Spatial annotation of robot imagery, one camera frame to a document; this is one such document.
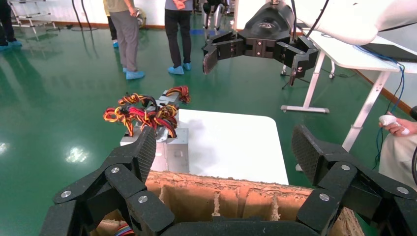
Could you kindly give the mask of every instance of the laptop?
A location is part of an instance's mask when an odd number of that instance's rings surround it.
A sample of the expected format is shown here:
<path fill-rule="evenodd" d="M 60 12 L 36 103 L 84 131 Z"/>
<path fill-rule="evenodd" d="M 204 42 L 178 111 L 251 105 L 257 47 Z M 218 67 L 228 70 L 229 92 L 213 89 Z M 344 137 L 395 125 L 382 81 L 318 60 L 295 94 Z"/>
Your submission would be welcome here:
<path fill-rule="evenodd" d="M 417 62 L 417 55 L 405 51 L 395 45 L 370 43 L 362 48 L 385 57 L 392 58 L 398 62 Z"/>

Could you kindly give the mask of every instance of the white desk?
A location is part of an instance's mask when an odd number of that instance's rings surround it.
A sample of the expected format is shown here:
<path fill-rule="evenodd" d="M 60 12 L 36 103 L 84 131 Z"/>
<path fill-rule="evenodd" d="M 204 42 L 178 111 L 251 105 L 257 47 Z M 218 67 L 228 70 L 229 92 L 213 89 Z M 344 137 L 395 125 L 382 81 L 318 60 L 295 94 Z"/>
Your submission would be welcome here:
<path fill-rule="evenodd" d="M 322 112 L 328 113 L 327 108 L 313 108 L 310 107 L 310 101 L 313 96 L 314 88 L 316 86 L 317 79 L 319 77 L 320 69 L 323 64 L 325 55 L 327 55 L 332 61 L 337 65 L 349 69 L 363 69 L 363 70 L 375 70 L 380 71 L 380 74 L 377 80 L 374 83 L 367 99 L 365 100 L 362 109 L 359 112 L 358 117 L 355 120 L 355 123 L 351 126 L 351 129 L 343 142 L 343 148 L 346 151 L 349 151 L 355 142 L 362 125 L 365 122 L 372 106 L 374 105 L 379 93 L 384 87 L 385 82 L 390 74 L 390 72 L 399 72 L 397 65 L 391 62 L 387 62 L 376 58 L 370 54 L 367 54 L 361 51 L 358 48 L 355 48 L 353 45 L 343 43 L 337 39 L 323 35 L 318 31 L 314 31 L 310 35 L 310 40 L 320 49 L 320 53 L 316 62 L 316 67 L 314 68 L 314 73 L 310 81 L 310 86 L 308 88 L 307 95 L 305 97 L 304 105 L 302 107 L 296 106 L 283 106 L 283 110 L 293 110 L 293 111 L 305 111 L 305 112 Z M 380 44 L 393 44 L 406 51 L 417 54 L 416 52 L 404 48 L 398 44 L 395 44 L 389 40 L 377 36 L 372 43 Z M 406 73 L 417 73 L 417 63 L 402 62 L 405 66 Z"/>
<path fill-rule="evenodd" d="M 273 119 L 181 109 L 179 128 L 188 128 L 190 174 L 288 184 Z"/>

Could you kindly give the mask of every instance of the white controller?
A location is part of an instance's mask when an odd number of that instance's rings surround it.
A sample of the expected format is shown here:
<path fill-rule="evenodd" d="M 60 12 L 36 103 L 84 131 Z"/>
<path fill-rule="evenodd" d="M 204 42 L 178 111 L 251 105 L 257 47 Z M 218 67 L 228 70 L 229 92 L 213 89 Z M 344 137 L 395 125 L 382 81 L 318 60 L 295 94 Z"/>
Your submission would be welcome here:
<path fill-rule="evenodd" d="M 383 115 L 379 117 L 379 122 L 382 124 L 382 126 L 387 126 L 390 124 L 396 124 L 401 126 L 398 122 L 397 122 L 397 118 L 395 116 L 392 115 Z M 410 131 L 407 128 L 404 128 L 403 132 L 401 132 L 401 134 L 403 135 L 408 135 L 410 133 Z"/>

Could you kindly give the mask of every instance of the colored wires in box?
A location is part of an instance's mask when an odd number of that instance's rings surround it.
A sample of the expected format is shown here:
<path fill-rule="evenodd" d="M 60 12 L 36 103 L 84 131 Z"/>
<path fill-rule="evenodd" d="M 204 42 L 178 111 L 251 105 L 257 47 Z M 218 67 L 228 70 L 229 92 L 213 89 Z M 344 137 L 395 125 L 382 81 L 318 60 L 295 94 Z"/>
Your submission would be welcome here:
<path fill-rule="evenodd" d="M 164 96 L 173 95 L 175 92 L 179 93 L 180 101 L 184 103 L 190 102 L 187 86 L 171 88 Z M 142 107 L 136 107 L 135 104 L 141 104 Z M 137 93 L 124 96 L 119 100 L 119 105 L 116 108 L 108 108 L 103 118 L 108 122 L 122 123 L 126 126 L 129 136 L 133 136 L 133 122 L 137 121 L 141 124 L 141 130 L 145 126 L 152 127 L 155 130 L 159 126 L 164 126 L 172 138 L 177 137 L 175 132 L 177 120 L 175 116 L 179 107 L 174 105 L 158 106 L 153 97 Z"/>
<path fill-rule="evenodd" d="M 133 230 L 129 227 L 128 224 L 124 224 L 118 228 L 115 233 L 115 236 L 134 236 Z"/>

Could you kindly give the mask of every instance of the table leg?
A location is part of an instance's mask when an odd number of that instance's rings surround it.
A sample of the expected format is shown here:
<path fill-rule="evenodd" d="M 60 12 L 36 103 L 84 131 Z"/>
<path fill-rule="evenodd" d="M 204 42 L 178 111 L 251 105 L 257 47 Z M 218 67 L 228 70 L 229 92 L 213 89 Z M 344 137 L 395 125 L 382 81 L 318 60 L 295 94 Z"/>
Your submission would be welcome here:
<path fill-rule="evenodd" d="M 316 62 L 316 67 L 314 68 L 313 76 L 311 77 L 310 86 L 308 87 L 307 95 L 305 96 L 304 104 L 302 107 L 296 106 L 281 106 L 283 111 L 301 111 L 301 112 L 320 112 L 320 113 L 329 113 L 327 108 L 316 108 L 310 107 L 311 98 L 313 97 L 314 88 L 316 87 L 317 80 L 320 75 L 320 70 L 322 68 L 323 61 L 325 59 L 325 53 L 320 51 L 319 58 Z"/>
<path fill-rule="evenodd" d="M 355 120 L 355 123 L 351 126 L 348 136 L 346 136 L 346 139 L 343 142 L 342 147 L 346 151 L 350 151 L 350 149 L 352 148 L 353 143 L 355 142 L 357 136 L 359 135 L 359 132 L 362 129 L 362 125 L 365 122 L 366 118 L 368 117 L 368 114 L 371 111 L 372 106 L 374 105 L 375 101 L 377 100 L 379 93 L 383 89 L 385 81 L 387 81 L 388 76 L 389 76 L 388 71 L 380 72 L 377 80 L 374 83 L 374 86 L 372 87 L 368 97 L 365 100 L 364 105 L 362 106 L 362 109 L 359 112 L 359 115 L 357 116 Z"/>
<path fill-rule="evenodd" d="M 282 70 L 281 70 L 281 75 L 286 75 L 287 74 L 287 66 L 286 65 L 284 65 L 283 67 L 282 67 Z"/>
<path fill-rule="evenodd" d="M 331 60 L 331 71 L 330 74 L 328 75 L 329 78 L 333 79 L 334 78 L 334 70 L 336 69 L 335 65 L 334 65 L 334 61 Z"/>

